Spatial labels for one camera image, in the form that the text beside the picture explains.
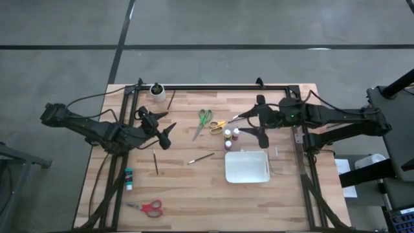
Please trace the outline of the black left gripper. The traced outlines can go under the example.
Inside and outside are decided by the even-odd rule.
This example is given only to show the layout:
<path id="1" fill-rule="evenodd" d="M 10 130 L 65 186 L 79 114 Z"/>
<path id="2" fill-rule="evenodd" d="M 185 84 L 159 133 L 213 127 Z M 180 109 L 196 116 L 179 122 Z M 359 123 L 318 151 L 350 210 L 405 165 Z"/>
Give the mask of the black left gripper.
<path id="1" fill-rule="evenodd" d="M 169 149 L 171 141 L 168 138 L 169 133 L 175 127 L 177 123 L 173 123 L 162 132 L 158 132 L 158 120 L 165 117 L 168 112 L 152 113 L 148 111 L 144 106 L 139 108 L 139 117 L 141 119 L 141 127 L 147 136 L 157 136 L 159 144 L 163 150 Z"/>

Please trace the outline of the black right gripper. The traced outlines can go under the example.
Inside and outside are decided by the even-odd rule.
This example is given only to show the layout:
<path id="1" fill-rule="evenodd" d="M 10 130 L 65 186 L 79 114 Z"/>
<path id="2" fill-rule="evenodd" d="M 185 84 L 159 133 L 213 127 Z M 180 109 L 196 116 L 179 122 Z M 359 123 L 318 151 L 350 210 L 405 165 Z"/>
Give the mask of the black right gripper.
<path id="1" fill-rule="evenodd" d="M 256 104 L 250 110 L 241 113 L 238 117 L 259 117 L 259 125 L 266 129 L 280 128 L 283 125 L 284 115 L 277 110 L 273 110 L 266 103 L 265 97 L 261 94 L 256 96 Z M 259 147 L 262 149 L 269 147 L 268 136 L 263 128 L 239 128 L 240 131 L 251 134 L 258 139 Z"/>

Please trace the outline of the white plastic bin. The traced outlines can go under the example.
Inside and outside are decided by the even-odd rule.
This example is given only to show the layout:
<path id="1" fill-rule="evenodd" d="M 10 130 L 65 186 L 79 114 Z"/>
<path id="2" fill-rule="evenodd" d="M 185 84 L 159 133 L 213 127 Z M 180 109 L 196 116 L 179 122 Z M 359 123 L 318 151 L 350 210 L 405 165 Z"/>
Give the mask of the white plastic bin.
<path id="1" fill-rule="evenodd" d="M 224 156 L 229 183 L 267 183 L 270 180 L 268 155 L 264 151 L 232 151 Z"/>

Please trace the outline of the white plant pot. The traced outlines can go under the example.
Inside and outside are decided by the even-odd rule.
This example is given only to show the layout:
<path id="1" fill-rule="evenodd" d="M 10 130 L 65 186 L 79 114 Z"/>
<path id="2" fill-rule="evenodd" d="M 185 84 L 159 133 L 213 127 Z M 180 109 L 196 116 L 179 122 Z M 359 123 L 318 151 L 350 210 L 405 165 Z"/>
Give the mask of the white plant pot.
<path id="1" fill-rule="evenodd" d="M 165 99 L 166 99 L 166 92 L 165 92 L 165 88 L 164 88 L 164 86 L 163 86 L 163 88 L 164 88 L 164 90 L 163 90 L 163 92 L 160 94 L 160 95 L 154 95 L 152 92 L 151 92 L 151 88 L 152 88 L 152 86 L 149 88 L 149 92 L 150 92 L 150 94 L 151 94 L 151 96 L 153 97 L 153 100 L 155 101 L 155 102 L 157 102 L 157 103 L 160 103 L 160 102 L 163 102 Z"/>

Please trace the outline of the white paper sheet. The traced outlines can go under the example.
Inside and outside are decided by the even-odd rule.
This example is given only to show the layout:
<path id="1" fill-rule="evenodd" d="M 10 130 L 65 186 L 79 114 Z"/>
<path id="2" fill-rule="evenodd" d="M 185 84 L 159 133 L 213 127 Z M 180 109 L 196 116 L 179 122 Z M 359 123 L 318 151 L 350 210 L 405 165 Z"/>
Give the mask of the white paper sheet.
<path id="1" fill-rule="evenodd" d="M 343 173 L 347 173 L 351 171 L 349 161 L 347 159 L 335 159 L 336 167 L 338 174 L 341 175 Z M 346 188 L 342 188 L 343 196 L 345 198 L 357 198 L 357 192 L 355 186 L 348 186 Z"/>

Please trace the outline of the black equipment cart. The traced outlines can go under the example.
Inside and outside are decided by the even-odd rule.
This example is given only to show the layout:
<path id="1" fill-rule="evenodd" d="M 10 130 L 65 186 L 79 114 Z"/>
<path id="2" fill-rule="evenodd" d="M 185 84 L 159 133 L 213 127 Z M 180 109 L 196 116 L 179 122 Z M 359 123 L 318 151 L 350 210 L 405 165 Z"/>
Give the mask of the black equipment cart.
<path id="1" fill-rule="evenodd" d="M 414 208 L 414 93 L 406 89 L 411 84 L 414 69 L 388 86 L 367 90 L 370 104 L 391 125 L 382 137 L 389 158 L 340 175 L 344 188 L 383 179 L 393 210 Z"/>

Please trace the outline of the grey metal stand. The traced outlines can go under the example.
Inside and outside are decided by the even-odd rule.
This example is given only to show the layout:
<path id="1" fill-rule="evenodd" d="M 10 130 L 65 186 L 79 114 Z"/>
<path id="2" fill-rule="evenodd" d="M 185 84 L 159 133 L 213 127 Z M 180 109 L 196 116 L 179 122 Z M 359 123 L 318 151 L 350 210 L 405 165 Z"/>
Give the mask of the grey metal stand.
<path id="1" fill-rule="evenodd" d="M 49 169 L 51 163 L 51 160 L 15 150 L 0 142 L 0 233 L 6 233 L 10 228 L 17 199 L 33 165 Z M 13 181 L 12 164 L 22 165 L 17 181 Z"/>

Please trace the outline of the small parts organiser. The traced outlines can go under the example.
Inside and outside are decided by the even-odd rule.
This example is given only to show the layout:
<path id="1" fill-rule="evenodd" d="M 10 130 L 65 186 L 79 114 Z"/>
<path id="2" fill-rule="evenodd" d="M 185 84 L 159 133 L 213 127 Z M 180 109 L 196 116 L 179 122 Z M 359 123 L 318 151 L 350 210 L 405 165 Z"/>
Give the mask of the small parts organiser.
<path id="1" fill-rule="evenodd" d="M 414 233 L 414 207 L 403 210 L 383 209 L 389 233 Z"/>

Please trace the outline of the yellow-handled scissors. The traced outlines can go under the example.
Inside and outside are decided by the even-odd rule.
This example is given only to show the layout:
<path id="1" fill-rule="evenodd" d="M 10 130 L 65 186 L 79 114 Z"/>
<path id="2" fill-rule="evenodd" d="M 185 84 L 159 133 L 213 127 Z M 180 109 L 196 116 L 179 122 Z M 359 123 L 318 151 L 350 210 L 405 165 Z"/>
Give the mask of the yellow-handled scissors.
<path id="1" fill-rule="evenodd" d="M 225 129 L 225 126 L 227 124 L 227 121 L 211 121 L 209 124 L 210 127 L 210 133 L 212 135 L 216 135 L 219 133 L 222 133 Z"/>

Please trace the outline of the green-handled scissors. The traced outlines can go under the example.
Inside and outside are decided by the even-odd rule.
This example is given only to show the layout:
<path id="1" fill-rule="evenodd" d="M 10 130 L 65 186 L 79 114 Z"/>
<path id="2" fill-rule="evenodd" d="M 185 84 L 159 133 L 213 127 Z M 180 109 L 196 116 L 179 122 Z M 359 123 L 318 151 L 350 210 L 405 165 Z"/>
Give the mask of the green-handled scissors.
<path id="1" fill-rule="evenodd" d="M 213 117 L 213 113 L 211 109 L 201 109 L 199 110 L 199 118 L 200 118 L 200 122 L 199 122 L 199 126 L 192 138 L 192 141 L 194 141 L 197 136 L 199 135 L 199 133 L 201 132 L 201 130 L 203 129 L 203 127 L 206 125 L 207 122 L 209 122 Z"/>

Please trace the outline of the black aluminium table frame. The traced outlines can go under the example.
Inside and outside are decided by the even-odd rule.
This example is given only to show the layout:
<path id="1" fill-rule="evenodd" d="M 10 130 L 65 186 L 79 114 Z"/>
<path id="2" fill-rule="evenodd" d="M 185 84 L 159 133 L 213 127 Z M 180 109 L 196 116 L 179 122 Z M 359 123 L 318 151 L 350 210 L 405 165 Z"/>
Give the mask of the black aluminium table frame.
<path id="1" fill-rule="evenodd" d="M 179 86 L 169 111 L 167 98 L 156 103 L 148 91 L 142 91 L 138 104 L 153 112 L 168 112 L 160 128 L 177 123 L 169 137 L 171 147 L 162 150 L 154 143 L 146 150 L 132 150 L 127 165 L 133 170 L 133 189 L 124 191 L 118 215 L 118 230 L 130 232 L 227 232 L 227 231 L 300 231 L 309 222 L 297 175 L 270 177 L 267 183 L 232 184 L 224 169 L 224 139 L 204 128 L 192 138 L 199 124 L 200 109 L 211 109 L 216 121 L 228 120 L 249 110 L 261 94 L 276 103 L 289 90 L 287 84 L 242 85 L 240 89 L 219 89 L 217 85 Z M 158 175 L 152 148 L 155 149 Z M 193 164 L 188 162 L 215 153 Z M 149 204 L 162 201 L 163 215 L 147 217 L 126 203 Z"/>

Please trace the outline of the red-handled scissors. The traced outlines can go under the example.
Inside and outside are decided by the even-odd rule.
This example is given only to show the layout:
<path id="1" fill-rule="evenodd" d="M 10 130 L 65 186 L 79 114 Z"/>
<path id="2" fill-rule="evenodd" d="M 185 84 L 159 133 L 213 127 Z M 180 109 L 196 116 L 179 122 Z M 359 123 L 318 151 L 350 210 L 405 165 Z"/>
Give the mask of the red-handled scissors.
<path id="1" fill-rule="evenodd" d="M 136 203 L 126 203 L 126 205 L 145 213 L 147 217 L 157 218 L 164 214 L 162 210 L 162 201 L 159 199 L 156 199 L 149 204 L 141 205 Z"/>

